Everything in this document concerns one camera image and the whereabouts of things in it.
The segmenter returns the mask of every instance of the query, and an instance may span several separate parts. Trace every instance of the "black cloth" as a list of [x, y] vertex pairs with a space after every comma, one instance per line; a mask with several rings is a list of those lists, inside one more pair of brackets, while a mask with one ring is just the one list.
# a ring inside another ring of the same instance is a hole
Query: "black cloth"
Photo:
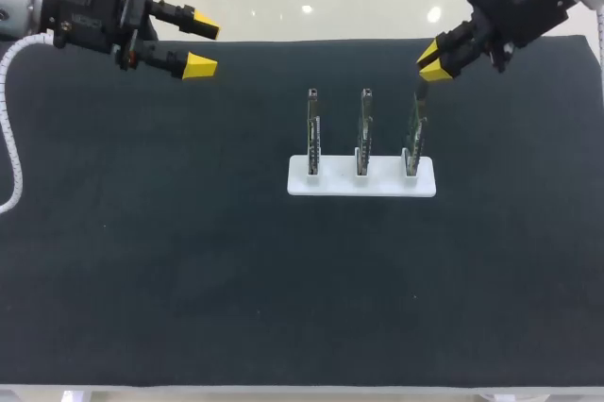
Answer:
[[[583, 38], [486, 59], [428, 99], [433, 199], [300, 198], [324, 154], [398, 155], [428, 41], [182, 43], [180, 82], [30, 48], [25, 173], [0, 217], [0, 383], [604, 386], [604, 117]], [[11, 177], [0, 154], [0, 199]]]

